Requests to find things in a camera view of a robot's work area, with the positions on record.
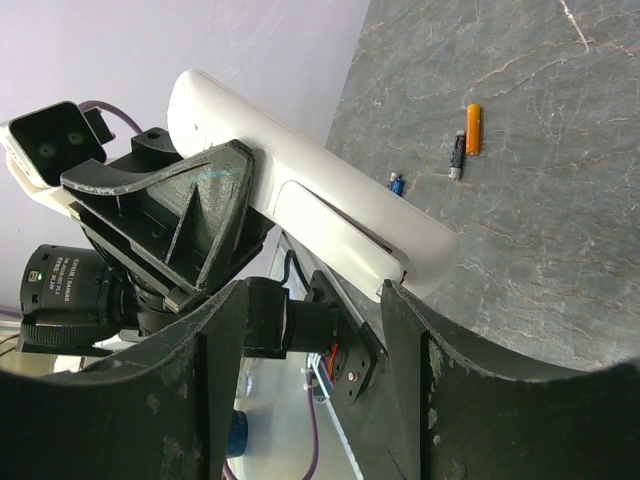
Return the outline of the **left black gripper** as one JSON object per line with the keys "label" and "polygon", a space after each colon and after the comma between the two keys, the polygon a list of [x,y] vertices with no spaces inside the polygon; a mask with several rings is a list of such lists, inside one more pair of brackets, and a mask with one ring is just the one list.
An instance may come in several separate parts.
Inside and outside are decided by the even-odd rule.
{"label": "left black gripper", "polygon": [[250,205],[257,155],[238,139],[180,154],[152,128],[110,163],[89,159],[61,185],[86,237],[124,280],[181,314],[215,294],[262,250],[273,224]]}

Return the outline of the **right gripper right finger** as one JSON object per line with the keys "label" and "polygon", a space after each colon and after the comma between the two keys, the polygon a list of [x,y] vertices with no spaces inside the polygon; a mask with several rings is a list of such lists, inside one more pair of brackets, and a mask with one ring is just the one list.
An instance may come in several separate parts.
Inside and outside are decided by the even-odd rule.
{"label": "right gripper right finger", "polygon": [[400,284],[381,313],[411,479],[635,479],[639,362],[578,371],[509,350]]}

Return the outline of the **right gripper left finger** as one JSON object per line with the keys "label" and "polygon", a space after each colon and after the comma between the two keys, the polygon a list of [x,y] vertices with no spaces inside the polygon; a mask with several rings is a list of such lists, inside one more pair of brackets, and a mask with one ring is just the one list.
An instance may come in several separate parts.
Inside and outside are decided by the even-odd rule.
{"label": "right gripper left finger", "polygon": [[77,373],[1,374],[5,479],[217,479],[247,324],[235,281]]}

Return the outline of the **white remote control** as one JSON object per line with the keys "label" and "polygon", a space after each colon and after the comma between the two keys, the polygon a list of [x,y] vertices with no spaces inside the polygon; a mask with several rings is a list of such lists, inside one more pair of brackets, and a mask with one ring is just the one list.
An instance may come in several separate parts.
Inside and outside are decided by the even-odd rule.
{"label": "white remote control", "polygon": [[425,298],[456,263],[452,230],[201,71],[177,78],[167,124],[184,157],[247,145],[251,207],[373,301],[386,280]]}

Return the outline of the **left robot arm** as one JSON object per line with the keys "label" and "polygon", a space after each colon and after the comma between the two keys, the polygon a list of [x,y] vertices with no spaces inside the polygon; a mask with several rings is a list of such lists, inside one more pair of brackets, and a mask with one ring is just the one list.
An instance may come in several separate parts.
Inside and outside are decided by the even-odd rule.
{"label": "left robot arm", "polygon": [[25,346],[92,355],[123,330],[174,332],[163,363],[194,366],[206,399],[228,397],[242,357],[323,355],[336,397],[353,403],[385,349],[352,318],[327,277],[230,281],[260,250],[266,222],[249,204],[255,156],[233,140],[181,157],[162,130],[132,142],[114,166],[87,161],[63,179],[88,249],[53,245],[31,256],[21,285]]}

